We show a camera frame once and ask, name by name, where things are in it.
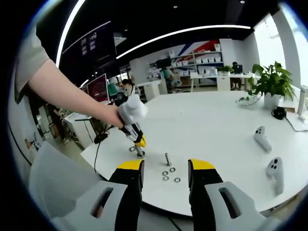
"white vr controller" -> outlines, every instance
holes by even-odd
[[[276,180],[275,190],[276,194],[279,195],[283,193],[284,182],[283,182],[283,164],[281,157],[276,157],[272,159],[266,168],[266,175],[268,177],[274,177]]]
[[[271,144],[265,136],[265,127],[259,127],[255,132],[255,140],[269,153],[272,150]]]

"ceiling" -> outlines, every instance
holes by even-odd
[[[38,25],[38,36],[48,55],[55,60],[62,30],[77,0],[66,0]],[[86,0],[76,15],[64,43],[64,49],[95,27],[111,21],[113,31],[127,38],[117,47],[117,55],[158,36],[181,29],[206,25],[242,25],[254,27],[266,14],[277,11],[277,0],[154,1]],[[253,30],[219,28],[185,32],[160,39],[136,49],[117,60],[116,66],[149,53],[188,42],[231,38],[243,40]],[[80,84],[83,77],[71,78]]]

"green plant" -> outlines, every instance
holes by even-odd
[[[232,69],[232,67],[231,66],[228,66],[228,65],[226,65],[226,66],[220,66],[220,67],[217,67],[217,70],[218,71],[222,71],[222,72],[233,72],[234,70]]]
[[[251,77],[248,79],[248,84],[250,89],[247,90],[247,93],[251,96],[258,96],[260,98],[262,95],[270,93],[273,95],[281,95],[286,99],[286,96],[290,97],[293,100],[295,93],[292,88],[292,80],[290,76],[292,75],[287,70],[283,69],[281,64],[275,62],[274,65],[260,66],[259,64],[254,64],[252,72],[258,74],[260,77],[257,80],[257,83],[254,83],[254,78]],[[241,97],[239,101],[249,100],[249,97]]]

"round white table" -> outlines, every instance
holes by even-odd
[[[140,122],[147,139],[142,200],[170,212],[191,216],[188,159],[210,162],[224,181],[231,181],[254,199],[257,211],[273,208],[295,196],[308,183],[308,132],[295,132],[289,122],[277,120],[262,109],[240,108],[235,101],[244,92],[196,92],[160,95],[147,103],[149,113]],[[254,140],[255,130],[266,127],[273,150],[267,154]],[[96,170],[109,179],[124,161],[137,159],[133,143],[113,128],[98,150]],[[82,156],[94,166],[97,146]],[[168,153],[175,172],[169,172]],[[275,195],[265,168],[280,156],[284,167],[284,192]],[[169,180],[163,180],[168,171]]]

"computer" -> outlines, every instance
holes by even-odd
[[[243,65],[235,64],[235,65],[233,65],[233,69],[234,69],[235,74],[243,73]]]

